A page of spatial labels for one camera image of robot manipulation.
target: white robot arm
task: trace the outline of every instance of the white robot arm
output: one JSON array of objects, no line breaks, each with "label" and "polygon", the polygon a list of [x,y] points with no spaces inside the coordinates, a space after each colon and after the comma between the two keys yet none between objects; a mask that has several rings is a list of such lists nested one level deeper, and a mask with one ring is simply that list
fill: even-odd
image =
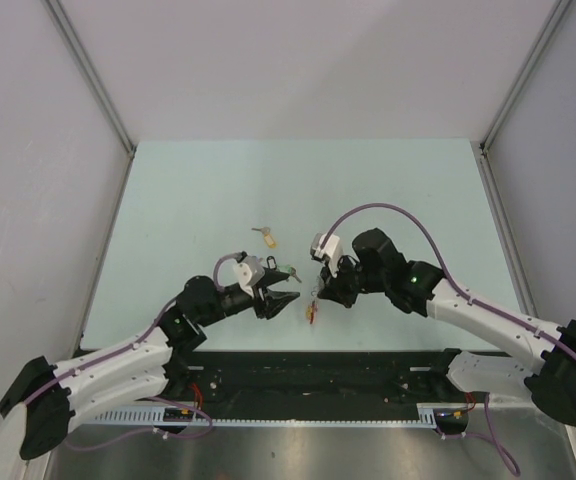
[{"label": "white robot arm", "polygon": [[576,425],[576,361],[570,356],[576,354],[576,320],[563,327],[495,305],[443,269],[407,261],[379,229],[357,236],[353,250],[358,261],[343,254],[335,235],[315,237],[310,253],[324,264],[319,298],[351,308],[359,294],[383,293],[405,313],[463,328],[510,357],[448,350],[442,373],[455,387],[531,399],[555,420]]}]

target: metal frame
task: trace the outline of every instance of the metal frame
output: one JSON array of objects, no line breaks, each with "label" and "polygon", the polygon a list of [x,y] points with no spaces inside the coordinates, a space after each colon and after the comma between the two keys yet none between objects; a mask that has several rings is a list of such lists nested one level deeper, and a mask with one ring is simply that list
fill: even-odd
[{"label": "metal frame", "polygon": [[497,138],[499,130],[504,125],[514,105],[517,103],[519,96],[537,68],[544,52],[552,42],[555,34],[559,31],[559,27],[566,17],[566,14],[570,11],[570,7],[573,5],[574,1],[575,0],[558,0],[550,11],[546,23],[537,35],[537,39],[535,40],[528,57],[524,60],[523,65],[519,69],[519,74],[515,78],[506,98],[495,115],[492,125],[481,142],[482,150],[485,154],[488,153],[491,145],[495,141],[495,138]]},{"label": "metal frame", "polygon": [[117,109],[97,73],[97,69],[93,65],[92,60],[90,60],[90,56],[81,43],[79,35],[77,35],[77,31],[61,4],[61,1],[41,0],[41,2],[46,7],[48,15],[50,15],[57,31],[63,38],[66,47],[68,47],[68,51],[72,55],[72,58],[81,72],[81,75],[84,77],[84,80],[90,87],[90,91],[101,107],[104,116],[113,128],[117,138],[126,150],[126,153],[132,159],[135,153],[135,144],[130,139],[128,131],[119,117]]},{"label": "metal frame", "polygon": [[488,197],[488,204],[490,205],[492,217],[495,226],[497,227],[497,233],[501,240],[501,247],[504,251],[504,256],[506,257],[506,263],[508,264],[508,270],[510,271],[510,278],[515,287],[517,299],[519,300],[519,307],[523,313],[540,318],[537,313],[537,308],[535,307],[535,301],[528,286],[528,279],[519,257],[519,250],[517,249],[517,243],[515,242],[512,229],[510,228],[508,215],[506,214],[506,210],[501,200],[501,195],[497,188],[497,182],[495,181],[492,169],[490,168],[488,155],[483,152],[481,147],[475,145],[473,145],[473,153],[475,154],[477,168],[479,169],[481,181],[486,196]]}]

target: key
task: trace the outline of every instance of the key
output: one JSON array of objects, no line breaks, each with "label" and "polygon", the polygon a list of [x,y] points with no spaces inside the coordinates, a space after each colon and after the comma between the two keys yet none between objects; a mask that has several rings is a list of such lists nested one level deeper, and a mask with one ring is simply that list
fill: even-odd
[{"label": "key", "polygon": [[297,269],[295,267],[290,267],[290,270],[288,270],[288,274],[294,278],[295,280],[297,280],[299,283],[301,283],[301,278],[299,278],[297,276]]},{"label": "key", "polygon": [[264,242],[266,242],[266,245],[268,245],[269,248],[275,248],[277,246],[277,242],[275,242],[275,239],[272,238],[272,235],[270,234],[270,227],[253,228],[252,230],[255,232],[261,232],[264,236]]}]

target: stainless steel surface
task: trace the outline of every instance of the stainless steel surface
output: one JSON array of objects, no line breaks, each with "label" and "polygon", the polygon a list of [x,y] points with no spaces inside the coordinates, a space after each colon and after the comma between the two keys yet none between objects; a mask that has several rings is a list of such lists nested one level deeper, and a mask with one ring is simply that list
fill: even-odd
[{"label": "stainless steel surface", "polygon": [[84,80],[90,87],[90,91],[92,92],[95,100],[101,107],[106,119],[112,126],[113,130],[117,134],[119,141],[123,145],[126,153],[132,158],[135,153],[135,144],[130,140],[128,135],[128,131],[124,126],[119,114],[117,113],[117,109],[113,104],[110,96],[108,95],[108,91],[104,87],[97,70],[95,69],[92,61],[86,49],[84,48],[77,32],[75,30],[72,21],[68,17],[66,10],[64,9],[63,5],[61,4],[60,0],[42,0],[43,4],[48,11],[55,27],[61,34],[66,47],[70,51],[75,63],[77,64],[77,68],[81,72]]},{"label": "stainless steel surface", "polygon": [[486,136],[482,141],[484,152],[490,150],[490,146],[495,141],[499,130],[506,121],[506,118],[508,118],[508,114],[512,111],[512,108],[523,91],[524,86],[530,79],[535,68],[538,66],[539,60],[548,48],[548,45],[550,45],[551,40],[555,33],[557,33],[562,20],[565,18],[566,13],[570,10],[573,3],[574,0],[558,0],[550,11],[546,23],[541,29],[541,32],[539,32],[528,57],[526,57],[524,64],[519,69],[519,73],[510,87],[508,95],[506,95],[506,98],[495,115],[492,125],[488,129],[488,133],[486,133]]},{"label": "stainless steel surface", "polygon": [[[493,413],[499,437],[521,466],[524,480],[576,479],[565,428],[534,410]],[[486,432],[483,412],[469,427]],[[126,431],[84,426],[71,441],[90,445]],[[493,447],[476,439],[442,441],[420,429],[223,428],[192,441],[150,434],[78,454],[60,447],[55,480],[268,479],[509,479]]]}]

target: purple cable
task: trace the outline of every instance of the purple cable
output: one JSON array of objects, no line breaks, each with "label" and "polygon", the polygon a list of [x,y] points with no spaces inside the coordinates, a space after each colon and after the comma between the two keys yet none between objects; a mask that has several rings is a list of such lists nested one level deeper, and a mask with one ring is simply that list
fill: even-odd
[{"label": "purple cable", "polygon": [[241,255],[241,252],[229,253],[228,255],[224,255],[215,264],[215,268],[212,271],[212,281],[215,283],[215,287],[220,292],[224,290],[224,287],[219,283],[219,269],[223,265],[224,262],[227,260],[236,260]]},{"label": "purple cable", "polygon": [[175,298],[169,300],[161,309],[161,311],[159,312],[159,314],[157,315],[157,317],[155,318],[155,320],[152,322],[152,324],[150,325],[150,327],[148,327],[148,329],[146,329],[146,331],[144,333],[141,334],[141,336],[139,336],[134,342],[131,342],[121,348],[118,348],[117,350],[107,353],[106,355],[102,355],[101,357],[95,358],[94,360],[90,360],[89,362],[83,363],[81,365],[77,365],[77,369],[71,368],[70,370],[62,373],[61,375],[59,375],[58,377],[55,377],[53,380],[51,380],[50,382],[46,383],[45,385],[43,385],[42,387],[38,388],[34,393],[32,393],[31,395],[28,396],[28,398],[26,398],[24,400],[24,404],[26,406],[30,405],[32,402],[34,402],[37,398],[39,398],[39,396],[41,396],[43,393],[47,392],[48,390],[50,390],[52,387],[54,387],[55,385],[57,385],[59,382],[61,382],[62,380],[65,380],[68,377],[72,377],[75,375],[76,370],[80,370],[83,371],[87,368],[90,367],[94,367],[95,365],[100,364],[101,362],[105,362],[106,360],[110,360],[111,358],[116,357],[117,355],[121,355],[124,352],[127,352],[128,350],[132,350],[132,346],[133,343],[141,343],[143,342],[148,335],[150,335],[153,330],[155,328],[157,328],[157,325],[159,325],[159,322],[161,321],[161,317],[164,316],[164,313],[166,313],[166,311],[175,303]]},{"label": "purple cable", "polygon": [[484,413],[486,414],[486,422],[488,423],[488,430],[490,430],[490,437],[487,437],[486,435],[482,435],[481,433],[469,433],[469,432],[466,432],[464,434],[446,435],[444,432],[441,431],[441,429],[439,427],[437,427],[436,432],[441,435],[442,440],[444,440],[444,439],[445,440],[459,440],[462,438],[478,438],[480,440],[483,440],[485,442],[490,443],[491,445],[493,445],[497,449],[497,452],[499,453],[499,456],[503,460],[504,465],[506,466],[508,471],[514,477],[520,477],[521,476],[521,469],[519,468],[519,464],[513,458],[513,456],[510,454],[510,452],[508,450],[506,450],[506,448],[499,442],[499,440],[497,440],[497,432],[495,431],[495,427],[492,424],[492,418],[490,417],[489,401],[490,401],[490,394],[487,393],[485,401],[484,401]]},{"label": "purple cable", "polygon": [[113,438],[112,440],[108,440],[107,442],[99,443],[97,445],[91,445],[89,447],[80,447],[78,445],[73,445],[68,440],[64,441],[64,445],[66,445],[66,447],[68,447],[70,450],[73,450],[75,452],[87,453],[87,452],[94,452],[96,450],[101,450],[102,448],[109,447],[109,446],[114,445],[116,443],[119,443],[119,442],[121,442],[127,438],[133,437],[135,435],[140,435],[142,433],[158,433],[162,436],[167,434],[169,437],[181,438],[181,439],[192,439],[192,438],[203,437],[203,436],[207,435],[210,431],[212,431],[212,429],[214,428],[214,425],[212,423],[212,418],[210,418],[207,413],[203,412],[202,410],[199,410],[198,408],[191,407],[189,405],[184,405],[184,404],[177,403],[177,402],[173,402],[172,400],[166,400],[165,398],[160,398],[160,397],[150,397],[148,400],[153,400],[156,402],[162,402],[162,403],[166,403],[168,405],[171,405],[173,407],[183,408],[185,410],[190,410],[191,412],[194,412],[194,413],[198,414],[199,416],[204,417],[206,419],[206,421],[208,421],[208,426],[204,430],[202,430],[201,432],[191,433],[191,434],[186,434],[186,435],[182,435],[180,433],[166,432],[166,431],[159,430],[156,428],[153,430],[154,427],[153,428],[145,427],[145,428],[138,428],[136,430],[130,430],[129,432],[126,432],[123,435],[119,435],[118,437]]},{"label": "purple cable", "polygon": [[506,320],[511,321],[515,325],[519,325],[520,327],[525,328],[526,330],[536,334],[538,337],[545,339],[546,341],[552,343],[555,347],[562,350],[564,353],[566,353],[570,358],[572,358],[576,362],[576,353],[570,347],[568,347],[568,345],[560,342],[555,337],[547,334],[546,332],[542,332],[542,331],[539,331],[537,333],[537,327],[535,327],[534,325],[532,325],[528,322],[524,322],[519,317],[516,317],[510,313],[504,312],[503,310],[500,310],[500,309],[498,309],[498,308],[496,308],[496,307],[494,307],[494,306],[492,306],[486,302],[482,302],[481,300],[478,300],[476,298],[471,298],[471,296],[468,293],[466,293],[457,284],[457,282],[453,278],[452,274],[448,270],[448,267],[446,266],[446,262],[444,261],[444,258],[442,257],[441,252],[439,252],[439,248],[437,247],[437,244],[435,243],[432,236],[430,235],[430,232],[428,232],[428,230],[426,230],[426,227],[424,227],[422,225],[422,223],[417,219],[417,217],[415,217],[412,213],[408,212],[407,210],[404,210],[401,207],[398,207],[396,205],[391,205],[389,203],[367,203],[366,205],[361,205],[357,208],[353,208],[349,212],[347,212],[347,213],[343,214],[341,217],[339,217],[339,219],[333,224],[333,226],[330,227],[330,230],[328,231],[328,233],[324,237],[324,240],[321,244],[322,248],[326,245],[330,236],[335,232],[337,227],[339,227],[339,225],[341,225],[341,223],[344,220],[346,220],[351,215],[354,215],[355,213],[361,212],[362,210],[367,210],[369,208],[386,208],[388,210],[394,210],[395,212],[401,213],[402,215],[407,217],[409,220],[411,220],[415,225],[417,225],[419,230],[421,230],[421,233],[424,234],[424,237],[426,237],[426,240],[430,244],[430,247],[432,248],[432,251],[434,252],[435,257],[437,257],[437,261],[439,262],[441,269],[444,271],[444,274],[446,275],[446,280],[448,280],[448,283],[453,288],[453,290],[455,292],[457,292],[459,295],[461,295],[462,297],[464,297],[467,301],[469,301],[473,305],[477,305],[478,307],[483,308],[484,310],[487,310],[491,313],[494,313],[495,315],[498,315],[502,318],[505,318]]}]

